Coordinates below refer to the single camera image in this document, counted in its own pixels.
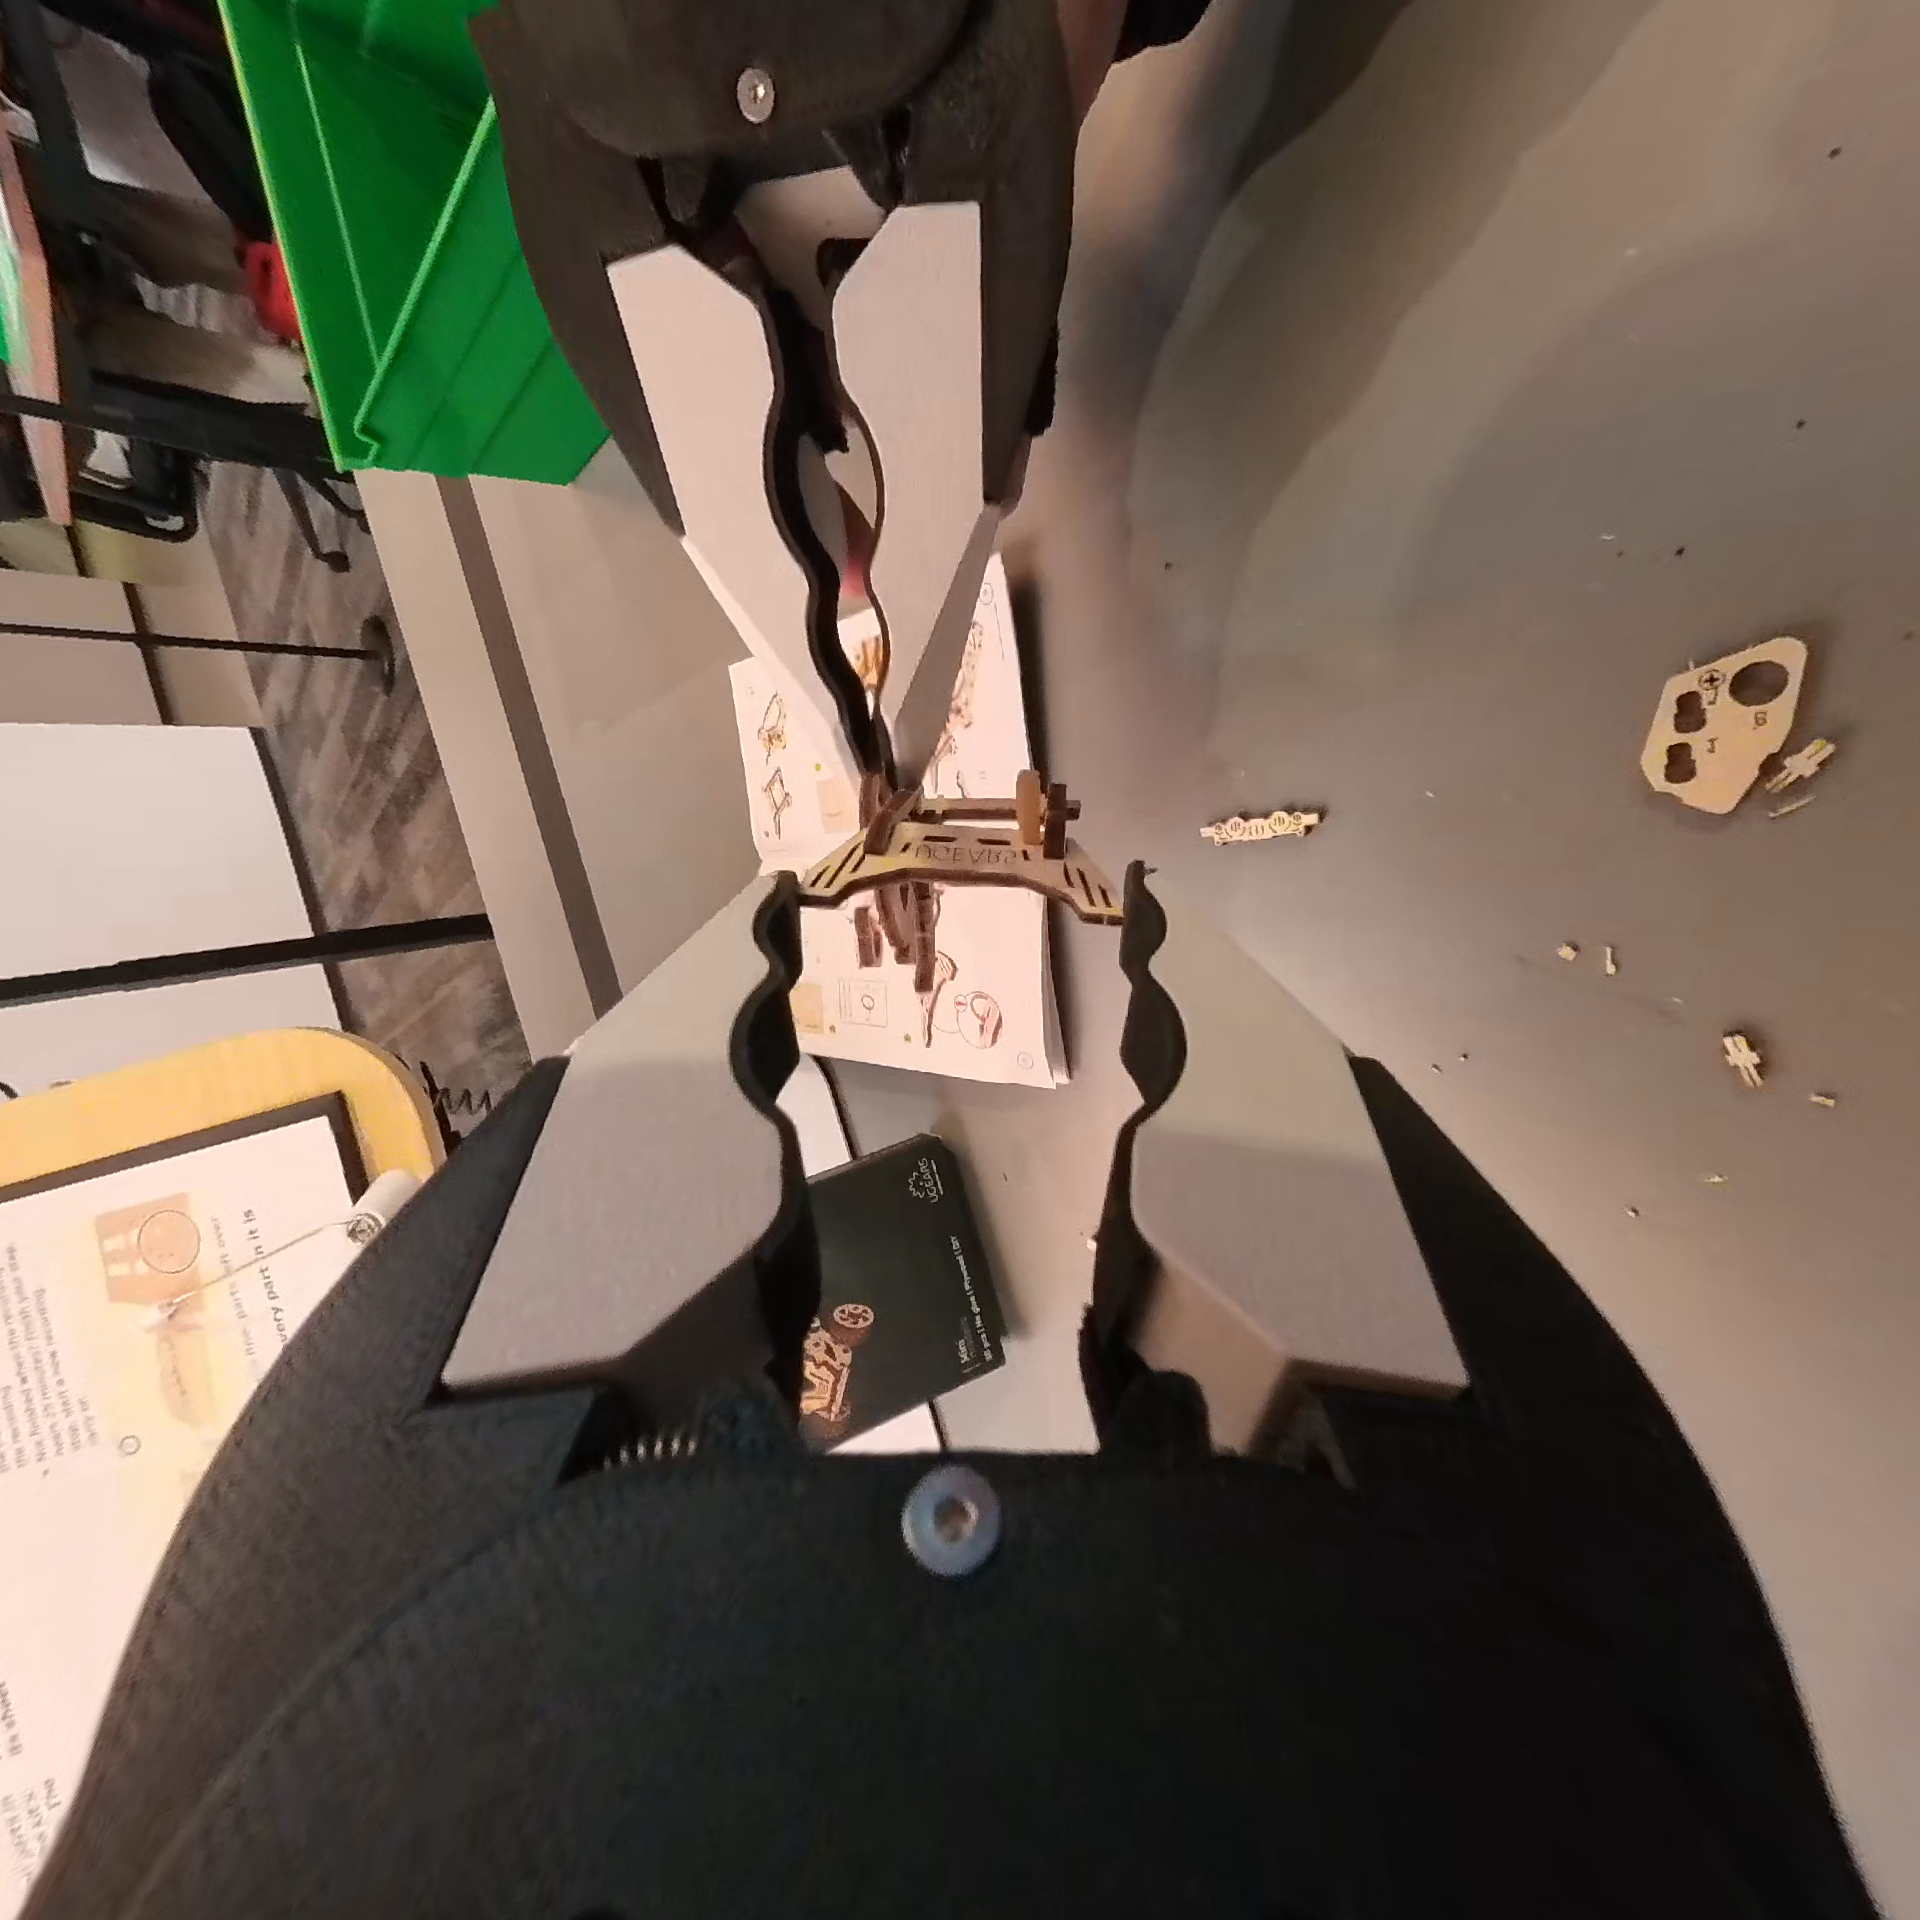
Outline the green plastic bin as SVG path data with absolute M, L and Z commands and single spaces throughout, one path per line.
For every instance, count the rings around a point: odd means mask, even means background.
M 482 3 L 223 3 L 337 466 L 562 486 L 608 441 L 521 256 Z

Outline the plywood board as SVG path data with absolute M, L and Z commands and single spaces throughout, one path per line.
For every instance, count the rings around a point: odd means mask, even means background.
M 2 1189 L 228 1130 L 317 1097 L 346 1104 L 371 1178 L 431 1180 L 447 1160 L 424 1082 L 385 1046 L 315 1027 L 256 1030 L 4 1101 Z

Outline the assembly instruction booklet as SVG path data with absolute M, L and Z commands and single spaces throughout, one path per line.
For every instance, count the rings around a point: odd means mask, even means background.
M 729 689 L 760 868 L 804 874 L 858 829 L 852 786 L 827 772 L 797 705 L 761 664 L 731 664 Z M 1007 801 L 1031 756 L 1017 616 L 1004 560 L 995 558 L 927 790 L 936 801 Z M 789 994 L 801 1050 L 987 1085 L 1065 1085 L 1043 897 L 1013 886 L 932 886 L 929 897 L 927 987 L 888 944 L 873 893 L 802 915 L 802 973 Z

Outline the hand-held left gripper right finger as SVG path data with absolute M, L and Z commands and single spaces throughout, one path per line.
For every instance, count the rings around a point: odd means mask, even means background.
M 1327 1392 L 1471 1385 L 1355 1056 L 1143 865 L 1123 882 L 1120 1124 L 1083 1389 L 1105 1451 L 1280 1453 Z

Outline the black shelf rack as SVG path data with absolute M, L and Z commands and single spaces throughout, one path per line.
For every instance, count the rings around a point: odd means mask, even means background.
M 314 507 L 369 518 L 248 241 L 276 243 L 216 5 L 4 5 L 4 517 L 185 541 L 204 470 L 248 466 L 347 572 Z

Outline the dark model kit box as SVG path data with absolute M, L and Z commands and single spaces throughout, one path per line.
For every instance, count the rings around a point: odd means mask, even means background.
M 832 1451 L 940 1448 L 936 1402 L 1007 1362 L 1007 1318 L 962 1162 L 915 1137 L 810 1185 L 824 1285 L 801 1435 Z

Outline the wooden offcut plate with holes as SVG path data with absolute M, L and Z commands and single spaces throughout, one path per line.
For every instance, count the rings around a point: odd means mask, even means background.
M 1809 644 L 1776 636 L 1674 675 L 1641 746 L 1641 778 L 1656 795 L 1723 817 L 1785 752 Z

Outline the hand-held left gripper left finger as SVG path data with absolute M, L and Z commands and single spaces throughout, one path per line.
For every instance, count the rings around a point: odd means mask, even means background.
M 447 1387 L 801 1389 L 824 1280 L 780 1107 L 797 971 L 797 880 L 756 877 L 573 1042 Z

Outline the wooden buggy model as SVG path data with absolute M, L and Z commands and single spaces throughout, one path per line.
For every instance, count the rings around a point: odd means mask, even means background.
M 877 566 L 885 482 L 873 432 L 865 424 L 852 424 L 851 432 L 873 473 L 869 509 L 829 481 L 819 452 L 796 450 L 789 469 L 771 469 L 771 484 L 780 486 L 777 518 L 784 536 L 796 537 L 813 589 L 801 689 L 817 698 L 835 742 L 845 750 L 856 789 L 852 834 L 794 880 L 783 880 L 783 893 L 801 910 L 875 906 L 883 942 L 915 968 L 920 986 L 930 980 L 938 889 L 1017 889 L 1065 906 L 1088 925 L 1123 928 L 1135 889 L 1114 886 L 1069 838 L 1080 806 L 1064 785 L 1021 771 L 1010 797 L 954 801 L 932 797 L 924 781 L 898 774 L 881 700 L 889 681 L 907 692 L 924 680 L 944 683 L 955 670 L 960 627 L 969 616 L 962 602 L 992 556 L 996 509 L 987 507 L 969 536 L 924 653 L 911 664 L 881 636 L 877 664 L 865 680 L 832 636 L 832 618 L 845 581 L 863 586 L 872 610 L 885 616 Z

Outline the framed printed instruction sheet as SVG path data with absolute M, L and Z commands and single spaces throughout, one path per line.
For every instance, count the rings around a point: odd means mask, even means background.
M 308 1315 L 378 1236 L 344 1094 L 4 1189 L 2 1914 L 81 1786 L 161 1556 Z

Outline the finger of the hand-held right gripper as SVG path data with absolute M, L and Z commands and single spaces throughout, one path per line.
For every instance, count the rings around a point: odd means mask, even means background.
M 852 785 L 906 781 L 881 694 L 865 690 L 835 636 L 843 507 L 804 452 L 801 403 L 851 416 L 873 466 L 869 589 L 883 618 L 906 531 L 898 452 L 906 342 L 897 289 L 872 244 L 832 296 L 827 382 L 789 360 L 771 292 L 684 248 L 618 264 L 608 278 L 679 514 L 679 540 L 736 636 L 783 692 L 819 716 Z
M 921 785 L 1001 529 L 984 477 L 980 212 L 827 200 L 821 216 L 824 334 L 848 434 L 826 458 L 842 584 L 881 625 L 872 700 L 897 779 Z

